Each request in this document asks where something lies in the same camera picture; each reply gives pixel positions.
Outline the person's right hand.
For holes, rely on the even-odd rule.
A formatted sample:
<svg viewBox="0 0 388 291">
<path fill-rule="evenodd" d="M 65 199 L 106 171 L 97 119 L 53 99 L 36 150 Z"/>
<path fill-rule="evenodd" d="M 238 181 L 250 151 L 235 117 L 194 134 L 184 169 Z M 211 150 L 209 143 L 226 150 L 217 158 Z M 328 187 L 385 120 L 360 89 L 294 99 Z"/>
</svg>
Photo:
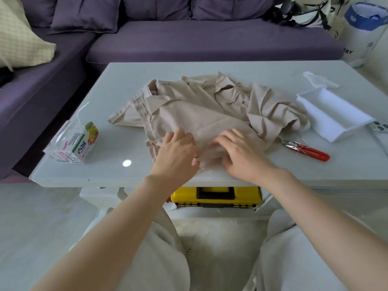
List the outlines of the person's right hand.
<svg viewBox="0 0 388 291">
<path fill-rule="evenodd" d="M 219 145 L 227 151 L 227 156 L 231 157 L 236 166 L 234 171 L 227 172 L 239 180 L 264 187 L 280 172 L 280 168 L 238 129 L 221 132 L 212 144 Z"/>
</svg>

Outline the beige fabric garment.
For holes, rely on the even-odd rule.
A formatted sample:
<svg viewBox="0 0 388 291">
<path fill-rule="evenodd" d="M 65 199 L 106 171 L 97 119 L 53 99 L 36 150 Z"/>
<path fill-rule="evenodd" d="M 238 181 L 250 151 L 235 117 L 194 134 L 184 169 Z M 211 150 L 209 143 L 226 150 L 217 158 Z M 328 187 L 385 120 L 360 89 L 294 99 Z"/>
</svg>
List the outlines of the beige fabric garment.
<svg viewBox="0 0 388 291">
<path fill-rule="evenodd" d="M 211 143 L 225 130 L 238 129 L 265 151 L 281 133 L 310 128 L 301 103 L 257 83 L 237 82 L 221 72 L 183 76 L 176 81 L 153 79 L 108 121 L 142 127 L 153 162 L 166 133 L 182 128 L 194 137 L 201 170 L 227 155 L 223 147 Z"/>
</svg>

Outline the person's left forearm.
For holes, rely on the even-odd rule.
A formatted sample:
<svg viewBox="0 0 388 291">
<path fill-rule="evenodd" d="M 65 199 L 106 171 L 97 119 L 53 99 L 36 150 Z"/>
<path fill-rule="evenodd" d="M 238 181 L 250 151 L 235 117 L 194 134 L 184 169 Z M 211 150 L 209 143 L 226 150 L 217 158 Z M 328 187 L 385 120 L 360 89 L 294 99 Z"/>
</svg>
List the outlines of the person's left forearm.
<svg viewBox="0 0 388 291">
<path fill-rule="evenodd" d="M 167 176 L 144 178 L 31 291 L 113 291 L 162 205 L 180 186 L 177 179 Z"/>
</svg>

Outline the person's right forearm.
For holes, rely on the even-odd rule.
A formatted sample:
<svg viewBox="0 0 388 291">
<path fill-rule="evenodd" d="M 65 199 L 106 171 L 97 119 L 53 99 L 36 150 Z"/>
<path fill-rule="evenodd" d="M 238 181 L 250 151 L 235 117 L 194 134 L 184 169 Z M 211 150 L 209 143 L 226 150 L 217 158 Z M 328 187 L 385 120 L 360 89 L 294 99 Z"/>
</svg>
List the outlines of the person's right forearm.
<svg viewBox="0 0 388 291">
<path fill-rule="evenodd" d="M 269 168 L 254 183 L 279 201 L 349 291 L 388 291 L 388 243 L 377 234 L 286 170 Z"/>
</svg>

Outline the yellow black toolbox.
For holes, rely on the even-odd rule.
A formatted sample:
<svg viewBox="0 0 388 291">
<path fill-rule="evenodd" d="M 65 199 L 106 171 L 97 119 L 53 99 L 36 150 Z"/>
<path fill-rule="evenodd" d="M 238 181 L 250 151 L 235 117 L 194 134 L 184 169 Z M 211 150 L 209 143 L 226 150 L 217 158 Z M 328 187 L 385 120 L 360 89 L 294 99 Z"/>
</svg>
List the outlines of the yellow black toolbox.
<svg viewBox="0 0 388 291">
<path fill-rule="evenodd" d="M 250 209 L 262 196 L 259 187 L 181 187 L 170 200 L 178 207 Z"/>
</svg>

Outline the red thread snips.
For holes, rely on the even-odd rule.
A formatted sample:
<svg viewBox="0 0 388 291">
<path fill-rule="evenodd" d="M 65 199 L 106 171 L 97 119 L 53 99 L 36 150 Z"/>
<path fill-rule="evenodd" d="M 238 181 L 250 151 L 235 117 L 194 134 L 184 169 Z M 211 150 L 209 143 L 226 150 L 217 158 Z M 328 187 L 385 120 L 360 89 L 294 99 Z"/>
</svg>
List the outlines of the red thread snips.
<svg viewBox="0 0 388 291">
<path fill-rule="evenodd" d="M 330 156 L 327 153 L 324 153 L 322 151 L 316 150 L 310 146 L 307 146 L 302 143 L 298 143 L 296 141 L 286 141 L 282 140 L 282 145 L 287 147 L 288 149 L 299 153 L 301 155 L 314 158 L 316 160 L 322 161 L 322 162 L 327 162 L 330 160 Z"/>
</svg>

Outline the white table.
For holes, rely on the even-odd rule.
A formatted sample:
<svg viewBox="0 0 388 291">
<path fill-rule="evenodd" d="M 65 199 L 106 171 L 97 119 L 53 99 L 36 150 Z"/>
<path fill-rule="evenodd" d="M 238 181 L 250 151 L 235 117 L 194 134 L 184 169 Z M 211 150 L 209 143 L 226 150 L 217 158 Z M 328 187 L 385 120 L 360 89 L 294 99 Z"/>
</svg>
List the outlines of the white table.
<svg viewBox="0 0 388 291">
<path fill-rule="evenodd" d="M 44 156 L 30 175 L 43 187 L 90 187 L 86 200 L 100 208 L 118 204 L 119 187 L 131 190 L 149 174 L 153 162 L 140 128 L 118 127 L 108 118 L 151 79 L 174 81 L 220 71 L 239 82 L 255 82 L 279 90 L 291 99 L 309 90 L 305 71 L 324 76 L 340 87 L 338 96 L 388 124 L 388 97 L 340 60 L 277 62 L 110 63 L 80 104 L 81 121 L 99 130 L 86 164 L 62 164 Z M 388 214 L 388 157 L 367 128 L 354 136 L 329 143 L 314 131 L 284 136 L 331 156 L 321 162 L 275 145 L 269 154 L 278 166 L 352 215 L 366 218 L 382 210 Z"/>
</svg>

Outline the person's white trousers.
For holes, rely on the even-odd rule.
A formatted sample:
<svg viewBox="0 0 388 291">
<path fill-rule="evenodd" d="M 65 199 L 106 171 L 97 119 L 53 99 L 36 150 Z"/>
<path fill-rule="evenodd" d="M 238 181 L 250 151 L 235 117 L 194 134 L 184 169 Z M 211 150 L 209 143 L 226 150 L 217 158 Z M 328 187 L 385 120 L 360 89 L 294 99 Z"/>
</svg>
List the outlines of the person's white trousers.
<svg viewBox="0 0 388 291">
<path fill-rule="evenodd" d="M 255 269 L 245 289 L 347 289 L 288 213 L 288 227 L 285 227 L 284 221 L 283 228 L 280 228 L 280 215 L 274 212 L 269 220 L 269 237 L 260 249 Z M 122 281 L 127 289 L 190 289 L 187 258 L 176 228 L 163 208 L 154 218 L 119 287 Z"/>
</svg>

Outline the white plastic box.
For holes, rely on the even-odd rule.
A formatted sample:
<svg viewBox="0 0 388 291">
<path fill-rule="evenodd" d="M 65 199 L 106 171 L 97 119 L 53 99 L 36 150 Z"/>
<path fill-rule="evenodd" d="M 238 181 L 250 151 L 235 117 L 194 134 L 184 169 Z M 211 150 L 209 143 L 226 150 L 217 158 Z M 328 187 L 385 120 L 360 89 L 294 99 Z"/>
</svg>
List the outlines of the white plastic box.
<svg viewBox="0 0 388 291">
<path fill-rule="evenodd" d="M 375 118 L 325 88 L 297 95 L 308 113 L 311 128 L 333 143 L 352 136 Z"/>
</svg>

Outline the fruit juice carton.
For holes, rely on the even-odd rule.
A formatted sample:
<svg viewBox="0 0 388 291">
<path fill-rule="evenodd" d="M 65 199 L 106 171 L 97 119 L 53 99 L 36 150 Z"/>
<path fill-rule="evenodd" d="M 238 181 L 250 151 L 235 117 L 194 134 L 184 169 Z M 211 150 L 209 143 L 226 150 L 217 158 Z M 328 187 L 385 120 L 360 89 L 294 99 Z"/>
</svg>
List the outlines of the fruit juice carton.
<svg viewBox="0 0 388 291">
<path fill-rule="evenodd" d="M 57 157 L 57 162 L 72 164 L 85 163 L 86 158 L 92 151 L 95 142 L 97 141 L 97 138 L 99 136 L 99 130 L 92 121 L 80 125 L 84 127 L 84 134 L 77 141 L 70 155 L 66 158 Z"/>
</svg>

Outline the white box lid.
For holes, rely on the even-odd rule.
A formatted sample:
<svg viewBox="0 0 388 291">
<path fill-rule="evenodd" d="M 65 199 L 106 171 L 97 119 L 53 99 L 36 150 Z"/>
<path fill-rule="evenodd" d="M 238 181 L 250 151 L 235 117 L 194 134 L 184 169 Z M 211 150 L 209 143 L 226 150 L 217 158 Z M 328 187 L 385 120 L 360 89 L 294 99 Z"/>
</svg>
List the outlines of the white box lid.
<svg viewBox="0 0 388 291">
<path fill-rule="evenodd" d="M 314 87 L 314 88 L 339 88 L 340 85 L 330 81 L 326 77 L 318 76 L 313 74 L 312 72 L 304 72 L 303 76 L 308 80 L 308 82 Z"/>
</svg>

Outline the clear plastic wrapper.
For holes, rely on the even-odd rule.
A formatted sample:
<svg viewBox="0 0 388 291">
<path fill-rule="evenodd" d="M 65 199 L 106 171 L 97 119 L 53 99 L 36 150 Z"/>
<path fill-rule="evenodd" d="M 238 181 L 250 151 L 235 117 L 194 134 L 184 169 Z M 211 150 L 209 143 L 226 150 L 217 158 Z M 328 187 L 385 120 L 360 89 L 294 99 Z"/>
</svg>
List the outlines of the clear plastic wrapper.
<svg viewBox="0 0 388 291">
<path fill-rule="evenodd" d="M 67 120 L 43 149 L 47 155 L 66 158 L 74 149 L 75 144 L 84 134 L 84 127 L 76 121 Z"/>
</svg>

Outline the purple loose cushion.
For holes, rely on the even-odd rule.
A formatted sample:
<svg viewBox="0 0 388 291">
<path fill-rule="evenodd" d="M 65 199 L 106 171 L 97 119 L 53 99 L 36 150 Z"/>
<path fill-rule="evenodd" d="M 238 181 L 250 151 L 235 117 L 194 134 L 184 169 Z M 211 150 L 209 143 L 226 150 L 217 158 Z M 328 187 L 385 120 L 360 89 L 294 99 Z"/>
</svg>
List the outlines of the purple loose cushion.
<svg viewBox="0 0 388 291">
<path fill-rule="evenodd" d="M 121 0 L 57 0 L 49 34 L 118 31 Z"/>
</svg>

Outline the white bin with blue liner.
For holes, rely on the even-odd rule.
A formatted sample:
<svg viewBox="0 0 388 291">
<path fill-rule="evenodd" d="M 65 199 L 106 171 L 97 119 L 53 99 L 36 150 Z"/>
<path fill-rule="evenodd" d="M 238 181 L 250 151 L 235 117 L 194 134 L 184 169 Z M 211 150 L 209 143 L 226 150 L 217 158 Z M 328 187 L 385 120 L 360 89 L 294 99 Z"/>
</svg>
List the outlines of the white bin with blue liner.
<svg viewBox="0 0 388 291">
<path fill-rule="evenodd" d="M 388 8 L 368 2 L 352 4 L 337 38 L 343 45 L 342 60 L 352 68 L 363 66 L 387 27 Z"/>
</svg>

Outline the cream patterned pillow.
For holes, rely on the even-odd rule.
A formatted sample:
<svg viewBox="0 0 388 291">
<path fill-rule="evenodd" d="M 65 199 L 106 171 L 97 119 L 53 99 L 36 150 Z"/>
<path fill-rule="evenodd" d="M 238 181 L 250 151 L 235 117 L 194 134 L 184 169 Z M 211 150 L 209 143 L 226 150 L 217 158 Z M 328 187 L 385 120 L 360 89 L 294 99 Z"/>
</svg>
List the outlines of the cream patterned pillow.
<svg viewBox="0 0 388 291">
<path fill-rule="evenodd" d="M 34 67 L 53 60 L 56 44 L 39 38 L 20 0 L 0 0 L 0 68 Z"/>
</svg>

